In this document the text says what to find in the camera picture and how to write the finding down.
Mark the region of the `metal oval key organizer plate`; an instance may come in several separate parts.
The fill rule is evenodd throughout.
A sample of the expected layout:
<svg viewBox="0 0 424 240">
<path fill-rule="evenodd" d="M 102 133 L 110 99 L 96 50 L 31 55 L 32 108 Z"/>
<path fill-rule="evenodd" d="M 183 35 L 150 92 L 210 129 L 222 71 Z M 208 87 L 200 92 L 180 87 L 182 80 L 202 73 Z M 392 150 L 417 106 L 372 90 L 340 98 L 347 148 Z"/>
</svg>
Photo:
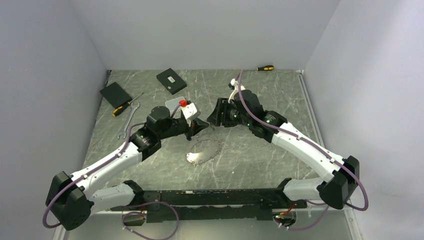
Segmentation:
<svg viewBox="0 0 424 240">
<path fill-rule="evenodd" d="M 202 142 L 210 142 L 210 145 L 200 152 L 194 152 L 197 145 Z M 187 148 L 186 160 L 194 165 L 201 165 L 205 162 L 212 160 L 216 155 L 222 151 L 222 144 L 219 140 L 209 136 L 196 136 L 192 139 Z"/>
</svg>

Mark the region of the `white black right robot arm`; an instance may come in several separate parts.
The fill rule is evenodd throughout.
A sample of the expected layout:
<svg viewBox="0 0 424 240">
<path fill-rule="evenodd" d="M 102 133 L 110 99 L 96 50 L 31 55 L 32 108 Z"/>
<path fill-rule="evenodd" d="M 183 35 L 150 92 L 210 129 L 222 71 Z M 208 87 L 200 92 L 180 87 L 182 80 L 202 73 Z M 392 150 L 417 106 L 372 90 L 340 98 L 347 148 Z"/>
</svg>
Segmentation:
<svg viewBox="0 0 424 240">
<path fill-rule="evenodd" d="M 359 186 L 360 163 L 355 157 L 342 157 L 318 145 L 279 113 L 265 110 L 250 90 L 219 98 L 207 121 L 215 127 L 246 126 L 253 135 L 289 151 L 318 174 L 312 179 L 284 180 L 282 190 L 275 194 L 282 208 L 297 200 L 321 200 L 341 210 Z"/>
</svg>

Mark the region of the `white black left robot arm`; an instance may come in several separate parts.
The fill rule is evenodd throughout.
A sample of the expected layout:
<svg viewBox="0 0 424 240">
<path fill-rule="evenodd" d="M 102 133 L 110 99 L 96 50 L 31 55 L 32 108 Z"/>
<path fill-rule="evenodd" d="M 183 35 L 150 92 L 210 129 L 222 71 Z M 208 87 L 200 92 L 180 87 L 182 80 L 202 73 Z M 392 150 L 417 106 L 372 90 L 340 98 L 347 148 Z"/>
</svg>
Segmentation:
<svg viewBox="0 0 424 240">
<path fill-rule="evenodd" d="M 128 130 L 121 146 L 97 162 L 72 174 L 64 171 L 56 174 L 46 197 L 46 210 L 42 217 L 44 227 L 52 229 L 63 226 L 74 230 L 90 216 L 104 209 L 127 206 L 139 209 L 144 203 L 144 191 L 134 181 L 126 180 L 111 187 L 102 188 L 122 171 L 137 165 L 156 153 L 162 140 L 185 135 L 191 140 L 196 134 L 209 127 L 194 111 L 195 105 L 182 107 L 179 118 L 173 118 L 165 106 L 151 110 L 146 120 Z"/>
</svg>

